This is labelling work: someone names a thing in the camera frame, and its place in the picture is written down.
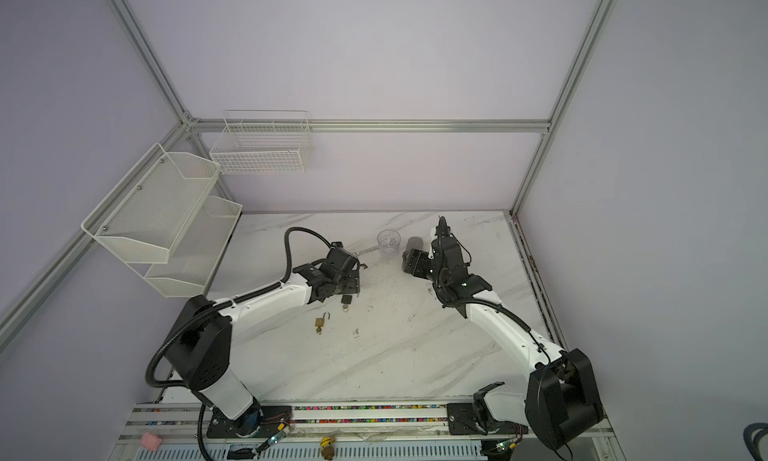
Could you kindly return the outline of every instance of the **white wall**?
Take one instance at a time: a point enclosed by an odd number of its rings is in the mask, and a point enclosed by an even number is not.
[[[0,311],[174,125],[104,0],[0,0]],[[95,248],[0,363],[4,459],[103,460],[180,309]]]
[[[204,134],[213,146],[217,134]],[[305,173],[225,176],[245,211],[512,206],[536,133],[319,133]]]
[[[187,108],[549,118],[597,0],[130,0]]]
[[[522,209],[630,461],[768,421],[766,2],[619,0]]]

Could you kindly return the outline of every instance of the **robotic arm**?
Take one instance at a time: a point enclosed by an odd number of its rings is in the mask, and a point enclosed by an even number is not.
[[[493,383],[475,393],[473,410],[482,430],[492,433],[498,421],[512,421],[531,427],[543,445],[558,449],[602,420],[589,359],[580,350],[566,352],[547,341],[507,309],[488,282],[469,274],[463,246],[445,217],[432,231],[428,253],[420,251],[421,243],[420,238],[408,241],[402,269],[430,280],[443,307],[456,308],[480,326],[528,373],[527,389]]]
[[[320,238],[328,255],[291,269],[288,236],[303,231]],[[529,426],[543,444],[558,449],[603,418],[589,359],[579,350],[564,351],[515,316],[482,277],[468,273],[462,246],[440,217],[429,252],[412,238],[403,270],[432,282],[443,307],[456,308],[478,324],[528,374],[527,389],[493,383],[475,393],[478,425],[493,433],[502,421]],[[314,231],[291,227],[285,234],[287,268],[276,283],[232,298],[187,301],[146,372],[152,387],[184,386],[205,406],[230,419],[241,437],[255,434],[261,406],[230,369],[232,338],[277,313],[339,293],[360,292],[360,261],[341,243],[329,243]],[[181,381],[160,381],[154,370],[165,356]]]

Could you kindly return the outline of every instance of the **mesh shelf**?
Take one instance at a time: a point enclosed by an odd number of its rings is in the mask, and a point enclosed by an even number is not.
[[[89,230],[92,213],[82,224],[126,264],[168,263],[219,177],[211,160],[159,145],[150,151],[157,149],[158,159],[106,220]]]
[[[208,196],[168,263],[151,265],[144,279],[166,297],[202,294],[242,208],[242,204]]]
[[[210,158],[224,174],[303,172],[312,154],[304,111],[226,110]]]

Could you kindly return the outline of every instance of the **black mounting plate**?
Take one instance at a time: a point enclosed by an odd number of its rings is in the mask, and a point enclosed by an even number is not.
[[[269,438],[277,433],[277,427],[280,423],[273,423],[273,421],[280,421],[284,419],[286,422],[290,422],[293,416],[293,408],[290,406],[262,406],[261,412],[264,414],[262,419],[269,419],[269,424],[262,423],[256,430],[251,438]],[[235,427],[228,418],[223,416],[214,416],[210,418],[208,424],[208,432],[205,435],[208,439],[225,439],[236,438]]]
[[[475,427],[477,420],[475,419],[475,412],[472,411],[472,403],[448,403],[446,404],[446,410],[448,411],[448,432],[450,434],[482,434],[482,432]],[[528,433],[528,427],[523,426],[511,421],[499,422],[501,426],[497,431],[490,433],[488,436],[494,437],[499,434],[516,434]]]

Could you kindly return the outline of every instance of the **marble tabletop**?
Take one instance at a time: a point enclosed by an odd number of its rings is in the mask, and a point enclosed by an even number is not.
[[[402,258],[386,260],[376,236],[394,229],[408,238],[428,233],[446,216],[472,253],[478,274],[513,312],[540,333],[544,322],[501,211],[245,214],[221,261],[209,299],[233,296],[273,282],[285,271],[283,233],[303,226],[360,254],[360,295],[348,312],[341,296],[285,311],[233,343],[230,365],[264,401],[445,399],[466,397],[495,381],[526,383],[512,360],[480,327],[454,309],[442,309],[431,283],[402,272]],[[291,235],[293,265],[324,257],[325,245]],[[322,334],[315,319],[328,313]],[[184,402],[183,388],[165,402]]]

